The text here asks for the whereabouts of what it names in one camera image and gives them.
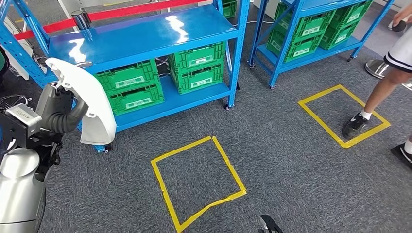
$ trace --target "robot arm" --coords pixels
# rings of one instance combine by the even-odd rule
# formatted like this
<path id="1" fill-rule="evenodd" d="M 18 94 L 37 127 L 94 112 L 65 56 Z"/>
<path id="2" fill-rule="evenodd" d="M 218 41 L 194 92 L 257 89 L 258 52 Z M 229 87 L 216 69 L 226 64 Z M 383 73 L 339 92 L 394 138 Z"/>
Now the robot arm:
<path id="1" fill-rule="evenodd" d="M 49 168 L 60 163 L 65 133 L 82 121 L 82 143 L 104 145 L 115 137 L 113 112 L 93 75 L 55 58 L 47 59 L 46 64 L 58 82 L 45 86 L 36 111 L 19 104 L 0 112 L 0 153 L 6 150 L 0 154 L 0 233 L 38 230 L 35 226 L 42 197 L 45 199 L 44 182 Z"/>

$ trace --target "white sock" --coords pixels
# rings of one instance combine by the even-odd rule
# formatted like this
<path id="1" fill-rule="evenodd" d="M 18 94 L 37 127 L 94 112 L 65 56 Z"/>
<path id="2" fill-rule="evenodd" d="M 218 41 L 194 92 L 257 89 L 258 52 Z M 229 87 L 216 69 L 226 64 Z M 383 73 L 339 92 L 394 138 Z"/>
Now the white sock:
<path id="1" fill-rule="evenodd" d="M 408 154 L 412 154 L 412 142 L 409 140 L 406 140 L 405 142 L 405 152 Z"/>
<path id="2" fill-rule="evenodd" d="M 360 114 L 362 115 L 362 117 L 364 117 L 366 120 L 370 120 L 372 113 L 367 113 L 365 112 L 365 110 L 362 110 L 362 112 L 360 112 Z"/>

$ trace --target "stanchion base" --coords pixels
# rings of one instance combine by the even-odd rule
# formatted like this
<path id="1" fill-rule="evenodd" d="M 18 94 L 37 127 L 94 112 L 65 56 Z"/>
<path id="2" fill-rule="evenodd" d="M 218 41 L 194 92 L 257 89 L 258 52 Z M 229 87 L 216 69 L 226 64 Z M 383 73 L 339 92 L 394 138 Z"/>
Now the stanchion base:
<path id="1" fill-rule="evenodd" d="M 389 72 L 389 65 L 382 60 L 370 60 L 365 64 L 366 71 L 378 79 L 382 79 Z"/>

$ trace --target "white shorts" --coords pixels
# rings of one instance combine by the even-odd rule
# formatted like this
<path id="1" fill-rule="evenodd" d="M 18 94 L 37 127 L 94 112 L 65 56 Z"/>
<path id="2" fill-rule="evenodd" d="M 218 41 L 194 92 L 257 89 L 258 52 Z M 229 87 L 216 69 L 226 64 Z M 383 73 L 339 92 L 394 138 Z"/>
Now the white shorts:
<path id="1" fill-rule="evenodd" d="M 412 28 L 403 34 L 383 59 L 391 67 L 412 73 Z"/>

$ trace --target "red barrier tape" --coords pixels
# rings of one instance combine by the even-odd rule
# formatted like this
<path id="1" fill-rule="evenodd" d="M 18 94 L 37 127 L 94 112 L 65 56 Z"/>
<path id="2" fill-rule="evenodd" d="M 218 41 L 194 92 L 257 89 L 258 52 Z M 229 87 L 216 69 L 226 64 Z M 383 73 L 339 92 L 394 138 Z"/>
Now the red barrier tape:
<path id="1" fill-rule="evenodd" d="M 43 29 L 46 33 L 53 33 L 53 32 L 61 31 L 61 30 L 71 28 L 71 27 L 74 27 L 74 26 L 76 26 L 76 23 L 71 18 L 71 19 L 66 19 L 66 20 L 63 20 L 63 21 L 60 21 L 60 22 L 57 22 L 57 23 L 52 23 L 52 24 L 46 25 L 46 26 L 43 27 Z M 31 38 L 33 36 L 34 36 L 34 33 L 32 31 L 26 31 L 26 32 L 14 35 L 16 40 L 27 39 L 27 38 Z"/>
<path id="2" fill-rule="evenodd" d="M 192 4 L 192 3 L 198 3 L 201 1 L 205 1 L 205 0 L 171 0 L 171 1 L 152 2 L 152 3 L 137 5 L 137 6 L 128 6 L 128 7 L 123 7 L 123 8 L 113 9 L 113 10 L 108 10 L 108 11 L 89 13 L 89 17 L 91 21 L 99 21 L 99 20 L 104 20 L 104 19 L 109 19 L 109 18 L 118 18 L 122 16 L 134 15 L 138 13 L 156 11 L 156 10 L 165 9 L 169 7 L 176 7 L 176 6 L 182 6 L 182 5 Z M 74 26 L 76 26 L 76 23 L 71 18 L 71 19 L 66 19 L 66 20 L 63 20 L 57 23 L 46 25 L 43 27 L 43 29 L 46 33 L 53 33 L 53 32 L 61 31 L 61 30 L 71 28 Z M 26 31 L 26 32 L 14 35 L 14 37 L 17 40 L 28 39 L 33 36 L 34 36 L 34 33 L 32 31 Z"/>

